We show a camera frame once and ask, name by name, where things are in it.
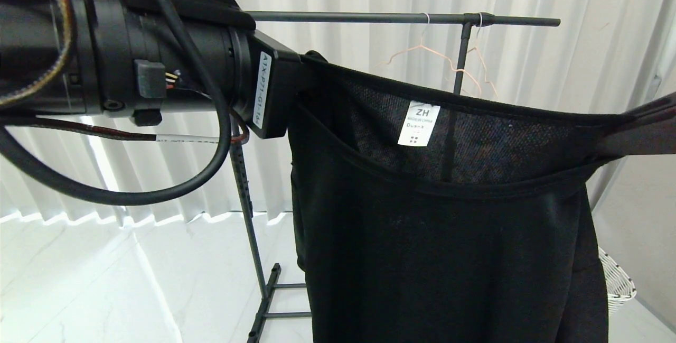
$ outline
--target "black metal clothes rack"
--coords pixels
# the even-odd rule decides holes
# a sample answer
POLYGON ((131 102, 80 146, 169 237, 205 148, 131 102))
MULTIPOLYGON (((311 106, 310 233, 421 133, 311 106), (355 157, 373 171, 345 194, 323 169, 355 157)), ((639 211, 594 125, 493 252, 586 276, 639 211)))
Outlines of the black metal clothes rack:
MULTIPOLYGON (((561 20, 557 18, 534 18, 528 16, 496 16, 490 13, 465 13, 465 14, 406 14, 406 13, 325 13, 325 12, 285 12, 285 11, 249 11, 254 20, 266 22, 326 22, 326 23, 430 23, 430 24, 458 24, 463 25, 461 32, 461 46, 458 52, 457 69, 464 69, 467 57, 469 40, 472 27, 487 27, 490 25, 530 25, 530 26, 548 26, 557 27, 561 20)), ((453 93, 459 95, 463 85, 463 72, 456 72, 453 93)), ((450 117, 449 133, 454 132, 455 117, 450 117)), ((232 121, 232 136, 239 135, 237 122, 232 121)), ((442 168, 447 174, 442 176, 450 180, 450 166, 454 159, 454 148, 448 150, 444 166, 442 168)), ((304 318, 311 317, 310 312, 270 312, 270 305, 273 302, 273 296, 276 290, 284 289, 304 289, 305 283, 278 283, 281 273, 280 264, 273 265, 268 281, 265 281, 263 266, 260 260, 258 243, 256 242, 256 233, 254 232, 254 209, 251 204, 251 195, 249 194, 249 181, 247 179, 246 165, 244 163, 244 153, 240 144, 230 146, 230 160, 234 171, 235 182, 237 183, 237 192, 239 201, 244 213, 244 222, 249 237, 249 246, 251 247, 251 257, 253 266, 256 270, 258 287, 261 293, 261 302, 256 312, 251 332, 247 338, 247 343, 258 343, 263 333, 265 322, 268 319, 280 318, 304 318)))

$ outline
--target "white label sticker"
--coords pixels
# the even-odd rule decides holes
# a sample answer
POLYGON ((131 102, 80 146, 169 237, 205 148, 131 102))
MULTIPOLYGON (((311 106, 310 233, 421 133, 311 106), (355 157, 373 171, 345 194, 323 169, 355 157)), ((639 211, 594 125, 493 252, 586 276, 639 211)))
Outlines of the white label sticker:
POLYGON ((265 52, 260 52, 260 63, 258 64, 258 82, 256 83, 256 102, 253 105, 253 123, 258 128, 263 128, 263 117, 265 116, 265 100, 268 97, 268 80, 270 79, 270 68, 273 58, 265 52))
POLYGON ((399 134, 399 145, 427 146, 439 116, 439 105, 411 101, 399 134))

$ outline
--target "black garment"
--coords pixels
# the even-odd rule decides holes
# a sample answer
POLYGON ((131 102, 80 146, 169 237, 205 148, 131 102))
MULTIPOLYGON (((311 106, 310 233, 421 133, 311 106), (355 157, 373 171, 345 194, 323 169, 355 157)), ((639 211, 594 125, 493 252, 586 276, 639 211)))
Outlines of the black garment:
POLYGON ((458 97, 306 58, 289 124, 315 342, 600 343, 604 273, 585 181, 623 116, 458 97), (398 145, 409 102, 440 105, 398 145))

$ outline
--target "white curtain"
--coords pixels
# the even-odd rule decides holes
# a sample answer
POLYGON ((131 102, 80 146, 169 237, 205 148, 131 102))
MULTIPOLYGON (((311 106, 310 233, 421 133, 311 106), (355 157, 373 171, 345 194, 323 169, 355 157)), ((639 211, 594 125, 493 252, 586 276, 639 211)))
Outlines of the white curtain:
MULTIPOLYGON (((560 27, 493 25, 473 32, 470 46, 480 47, 487 78, 495 83, 481 94, 465 78, 463 95, 504 103, 582 113, 625 110, 652 78, 661 45, 673 16, 665 16, 665 0, 237 0, 245 10, 353 11, 401 13, 476 13, 561 18, 560 27)), ((452 90, 444 59, 423 51, 397 57, 395 52, 418 43, 425 25, 265 23, 258 28, 298 52, 321 52, 329 61, 380 76, 452 90)), ((430 25, 425 45, 454 61, 458 25, 430 25)), ((467 69, 480 80, 480 60, 468 57, 467 69)), ((127 131, 126 119, 85 118, 127 131)), ((158 133, 217 134, 212 113, 166 114, 158 133)), ((210 159, 203 145, 120 143, 68 133, 13 129, 36 156, 73 179, 109 189, 148 191, 185 181, 210 159)), ((277 215, 290 210, 290 150, 286 138, 253 138, 244 148, 251 196, 256 211, 277 215)), ((188 196, 152 206, 108 207, 68 198, 38 184, 0 160, 0 216, 32 220, 191 220, 200 213, 222 215, 240 210, 232 169, 227 163, 204 187, 188 196)), ((591 196, 602 188, 591 184, 591 196)))

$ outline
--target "white basket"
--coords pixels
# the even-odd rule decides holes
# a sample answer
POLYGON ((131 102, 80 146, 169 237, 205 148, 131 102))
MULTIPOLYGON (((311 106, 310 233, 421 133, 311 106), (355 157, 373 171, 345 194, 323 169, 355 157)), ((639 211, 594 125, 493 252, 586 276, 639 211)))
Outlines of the white basket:
POLYGON ((622 305, 636 297, 636 287, 632 278, 620 268, 606 251, 599 247, 598 256, 603 264, 608 288, 608 315, 613 315, 622 305))

